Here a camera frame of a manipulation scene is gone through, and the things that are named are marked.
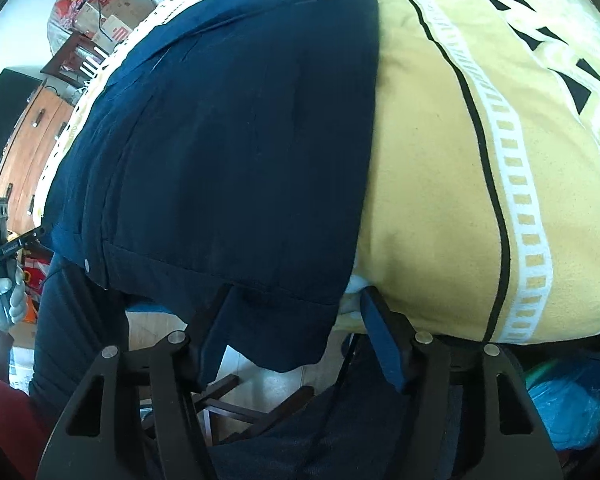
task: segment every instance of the gloved hand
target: gloved hand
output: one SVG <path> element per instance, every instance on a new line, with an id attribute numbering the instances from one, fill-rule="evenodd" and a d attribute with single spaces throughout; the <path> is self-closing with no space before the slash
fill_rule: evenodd
<path id="1" fill-rule="evenodd" d="M 13 283 L 9 278 L 0 278 L 0 296 L 6 294 L 11 290 Z M 16 267 L 16 285 L 13 286 L 13 292 L 11 293 L 9 317 L 2 307 L 0 302 L 0 330 L 8 332 L 12 327 L 11 322 L 16 324 L 21 322 L 27 315 L 27 295 L 24 292 L 24 272 L 20 267 Z"/>

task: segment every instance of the blue plastic bag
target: blue plastic bag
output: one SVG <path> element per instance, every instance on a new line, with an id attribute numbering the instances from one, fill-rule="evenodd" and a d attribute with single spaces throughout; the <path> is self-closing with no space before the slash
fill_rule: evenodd
<path id="1" fill-rule="evenodd" d="M 586 449 L 596 443 L 600 436 L 599 360 L 573 358 L 545 364 L 527 380 L 527 389 L 556 450 Z"/>

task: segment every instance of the silver rivet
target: silver rivet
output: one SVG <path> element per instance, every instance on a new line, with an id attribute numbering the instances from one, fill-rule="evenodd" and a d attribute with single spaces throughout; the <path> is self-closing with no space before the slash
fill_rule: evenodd
<path id="1" fill-rule="evenodd" d="M 484 346 L 484 353 L 490 355 L 491 357 L 497 357 L 500 355 L 500 349 L 496 345 L 492 345 L 489 343 Z"/>
<path id="2" fill-rule="evenodd" d="M 172 345 L 177 345 L 178 343 L 182 343 L 185 338 L 186 335 L 182 330 L 176 330 L 176 332 L 171 332 L 167 339 Z"/>
<path id="3" fill-rule="evenodd" d="M 117 346 L 107 346 L 102 351 L 102 357 L 104 357 L 105 359 L 111 359 L 112 357 L 115 357 L 117 354 L 118 354 Z"/>
<path id="4" fill-rule="evenodd" d="M 429 332 L 416 332 L 416 341 L 423 345 L 433 343 L 433 336 Z"/>

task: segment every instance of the cabinet door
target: cabinet door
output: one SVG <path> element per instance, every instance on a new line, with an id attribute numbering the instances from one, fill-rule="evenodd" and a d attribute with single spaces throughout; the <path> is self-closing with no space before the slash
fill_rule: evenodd
<path id="1" fill-rule="evenodd" d="M 30 160 L 27 176 L 24 178 L 22 184 L 20 201 L 16 206 L 16 211 L 13 212 L 13 226 L 18 227 L 19 229 L 16 231 L 17 233 L 25 233 L 31 231 L 35 227 L 33 219 L 29 215 L 29 211 L 32 206 L 36 188 L 38 187 L 38 181 L 40 180 L 40 175 L 46 165 L 46 161 L 56 145 L 56 137 L 64 131 L 64 126 L 68 123 L 73 111 L 74 108 L 70 104 L 65 102 L 60 103 L 58 110 L 49 122 L 46 132 L 42 135 L 36 151 Z"/>
<path id="2" fill-rule="evenodd" d="M 26 113 L 16 127 L 7 143 L 0 163 L 0 196 L 9 196 L 9 222 L 7 227 L 18 234 L 25 231 L 21 221 L 22 214 L 26 217 L 29 204 L 22 211 L 21 202 L 24 193 L 24 183 L 29 173 L 30 163 L 52 119 L 64 101 L 55 92 L 43 88 L 29 104 Z"/>

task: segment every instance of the white wall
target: white wall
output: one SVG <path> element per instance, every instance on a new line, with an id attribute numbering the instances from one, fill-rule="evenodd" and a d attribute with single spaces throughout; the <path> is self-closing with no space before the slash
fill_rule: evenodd
<path id="1" fill-rule="evenodd" d="M 11 68 L 39 79 L 51 59 L 46 22 L 56 0 L 9 0 L 0 11 L 0 72 Z"/>

